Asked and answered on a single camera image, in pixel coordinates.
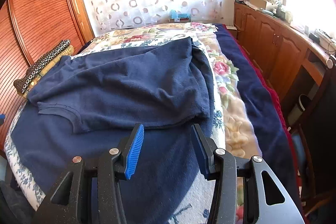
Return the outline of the navy blue blanket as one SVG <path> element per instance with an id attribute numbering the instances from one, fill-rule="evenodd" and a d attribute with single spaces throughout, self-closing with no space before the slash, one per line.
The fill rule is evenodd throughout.
<path id="1" fill-rule="evenodd" d="M 223 24 L 216 23 L 221 51 L 238 70 L 238 92 L 247 108 L 263 158 L 286 188 L 300 213 L 297 158 L 277 93 L 269 88 L 246 52 Z"/>

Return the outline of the dark wooden chair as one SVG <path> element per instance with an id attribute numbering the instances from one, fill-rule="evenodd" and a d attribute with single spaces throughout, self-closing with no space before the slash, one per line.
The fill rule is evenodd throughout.
<path id="1" fill-rule="evenodd" d="M 335 56 L 327 60 L 322 82 L 302 115 L 291 126 L 301 176 L 303 215 L 335 199 Z"/>

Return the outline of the floral quilt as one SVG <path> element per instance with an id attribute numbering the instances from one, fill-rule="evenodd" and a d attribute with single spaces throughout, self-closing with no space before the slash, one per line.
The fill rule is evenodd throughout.
<path id="1" fill-rule="evenodd" d="M 240 62 L 224 54 L 219 45 L 219 28 L 210 23 L 166 23 L 128 30 L 117 30 L 94 38 L 90 45 L 74 58 L 92 53 L 110 52 L 130 47 L 163 46 L 183 38 L 192 38 L 213 67 L 215 110 L 213 121 L 214 141 L 223 144 L 238 157 L 249 159 L 261 155 L 255 129 L 247 115 L 246 105 L 238 91 L 243 78 L 238 75 Z M 203 212 L 210 209 L 214 183 L 207 182 L 199 173 L 190 190 L 174 208 L 161 208 L 154 204 L 154 210 L 141 208 L 142 216 L 136 216 L 130 223 L 203 223 Z"/>

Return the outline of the cardboard box on cabinet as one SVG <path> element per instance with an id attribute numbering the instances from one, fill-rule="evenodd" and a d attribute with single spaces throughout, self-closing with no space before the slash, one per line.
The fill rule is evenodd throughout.
<path id="1" fill-rule="evenodd" d="M 272 10 L 274 8 L 274 4 L 267 0 L 249 0 L 250 4 L 258 7 L 259 9 L 264 10 Z"/>

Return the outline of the wooden louvered wardrobe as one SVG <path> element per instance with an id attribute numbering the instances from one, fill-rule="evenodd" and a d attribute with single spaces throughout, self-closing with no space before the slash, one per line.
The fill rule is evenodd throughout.
<path id="1" fill-rule="evenodd" d="M 22 97 L 13 82 L 60 40 L 75 52 L 94 34 L 84 0 L 5 0 L 1 8 L 1 125 L 3 143 Z"/>

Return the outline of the blue white floral sheet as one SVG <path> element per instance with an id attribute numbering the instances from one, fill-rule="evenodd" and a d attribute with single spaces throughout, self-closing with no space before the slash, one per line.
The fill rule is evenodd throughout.
<path id="1" fill-rule="evenodd" d="M 38 186 L 30 170 L 22 163 L 18 150 L 15 147 L 12 138 L 12 132 L 25 109 L 26 102 L 21 103 L 17 113 L 7 132 L 5 140 L 5 154 L 9 158 L 9 165 L 14 173 L 27 201 L 37 210 L 42 203 L 45 193 Z M 221 106 L 215 106 L 213 119 L 213 134 L 211 136 L 220 144 L 225 144 L 223 109 Z M 155 223 L 205 223 L 209 217 L 211 201 L 213 199 L 214 182 L 206 181 L 198 173 L 191 188 L 183 198 L 181 203 L 167 219 L 163 221 L 156 220 Z"/>

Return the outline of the navy blue printed t-shirt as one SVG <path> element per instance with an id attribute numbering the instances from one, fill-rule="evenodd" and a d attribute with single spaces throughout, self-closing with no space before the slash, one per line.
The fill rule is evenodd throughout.
<path id="1" fill-rule="evenodd" d="M 191 38 L 63 57 L 28 99 L 39 114 L 67 119 L 75 134 L 135 123 L 210 128 L 214 113 L 209 62 Z"/>

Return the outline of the wooden cabinet sideboard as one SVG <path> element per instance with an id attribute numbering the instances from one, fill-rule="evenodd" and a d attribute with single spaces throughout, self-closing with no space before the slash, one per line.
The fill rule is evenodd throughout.
<path id="1" fill-rule="evenodd" d="M 289 111 L 300 94 L 322 83 L 329 55 L 280 19 L 234 4 L 238 42 Z"/>

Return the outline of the white waste bin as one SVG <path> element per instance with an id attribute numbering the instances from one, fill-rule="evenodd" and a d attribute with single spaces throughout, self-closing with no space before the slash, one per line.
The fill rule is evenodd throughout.
<path id="1" fill-rule="evenodd" d="M 293 125 L 298 118 L 302 115 L 302 113 L 306 110 L 306 108 L 309 106 L 311 102 L 311 99 L 305 95 L 300 94 L 296 103 L 294 104 L 294 107 L 290 111 L 288 115 L 288 124 L 291 126 Z"/>

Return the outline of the blue toy on box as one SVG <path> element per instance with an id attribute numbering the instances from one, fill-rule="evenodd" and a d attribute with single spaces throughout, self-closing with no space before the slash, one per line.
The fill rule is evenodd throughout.
<path id="1" fill-rule="evenodd" d="M 191 14 L 189 13 L 183 13 L 176 10 L 170 11 L 170 17 L 169 17 L 170 23 L 187 23 L 191 22 Z"/>

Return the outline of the dark circle-pattern pillow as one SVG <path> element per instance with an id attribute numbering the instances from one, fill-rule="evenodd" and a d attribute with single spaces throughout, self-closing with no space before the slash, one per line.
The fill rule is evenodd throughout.
<path id="1" fill-rule="evenodd" d="M 42 55 L 27 70 L 23 78 L 14 81 L 13 85 L 17 93 L 26 98 L 29 91 L 41 80 L 41 78 L 55 66 L 63 56 L 74 53 L 74 47 L 70 40 L 62 40 L 52 50 Z"/>

